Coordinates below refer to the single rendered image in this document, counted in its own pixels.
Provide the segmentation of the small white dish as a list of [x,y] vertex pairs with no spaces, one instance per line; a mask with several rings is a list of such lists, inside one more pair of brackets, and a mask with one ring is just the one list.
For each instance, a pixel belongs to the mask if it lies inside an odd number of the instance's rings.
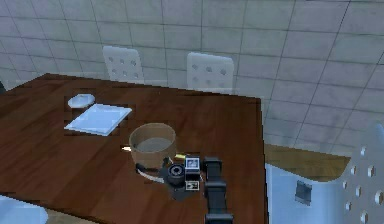
[[95,97],[92,94],[77,94],[68,100],[68,106],[70,108],[85,108],[95,101]]

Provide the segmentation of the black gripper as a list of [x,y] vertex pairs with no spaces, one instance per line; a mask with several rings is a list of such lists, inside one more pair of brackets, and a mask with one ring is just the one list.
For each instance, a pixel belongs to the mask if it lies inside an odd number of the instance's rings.
[[174,164],[168,156],[163,159],[162,169],[146,168],[140,163],[135,164],[135,171],[142,177],[161,184],[166,184],[171,197],[182,201],[192,193],[200,190],[200,166]]

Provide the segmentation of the brown wooden bowl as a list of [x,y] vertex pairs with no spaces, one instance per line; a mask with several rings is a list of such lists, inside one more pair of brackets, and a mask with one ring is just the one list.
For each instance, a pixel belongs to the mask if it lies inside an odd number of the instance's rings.
[[131,133],[129,147],[136,164],[159,169],[165,158],[173,158],[176,155],[176,133],[167,124],[147,123]]

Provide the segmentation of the white flat rectangular tray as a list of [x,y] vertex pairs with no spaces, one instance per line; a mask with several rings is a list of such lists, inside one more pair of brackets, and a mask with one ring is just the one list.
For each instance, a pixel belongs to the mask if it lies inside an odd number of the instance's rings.
[[131,108],[94,104],[64,129],[108,136],[131,112]]

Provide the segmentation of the white chair with holes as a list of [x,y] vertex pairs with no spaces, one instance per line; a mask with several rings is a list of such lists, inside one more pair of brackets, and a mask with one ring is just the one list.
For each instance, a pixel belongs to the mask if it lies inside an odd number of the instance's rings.
[[187,55],[187,87],[203,92],[232,94],[233,60],[230,57],[190,52]]
[[0,224],[46,224],[47,220],[43,207],[0,196]]
[[[328,182],[267,164],[269,224],[384,224],[384,124],[362,135],[341,176]],[[296,185],[312,186],[311,204],[295,200]]]
[[144,83],[144,74],[136,49],[104,46],[103,56],[112,81]]

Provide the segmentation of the brown wooden table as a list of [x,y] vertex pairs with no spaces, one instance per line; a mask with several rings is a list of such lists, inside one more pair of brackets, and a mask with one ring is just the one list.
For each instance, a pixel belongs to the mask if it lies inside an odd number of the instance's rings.
[[[131,112],[107,137],[68,131],[79,93]],[[101,224],[204,224],[203,194],[171,199],[123,148],[165,123],[178,151],[221,159],[234,224],[267,224],[261,118],[257,98],[45,74],[0,94],[0,194]]]

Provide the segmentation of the dark grey flat object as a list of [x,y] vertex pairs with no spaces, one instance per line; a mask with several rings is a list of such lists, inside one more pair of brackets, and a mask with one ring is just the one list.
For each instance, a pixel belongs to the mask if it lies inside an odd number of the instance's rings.
[[311,185],[303,181],[298,181],[296,185],[295,200],[299,203],[309,206],[311,204],[311,192]]

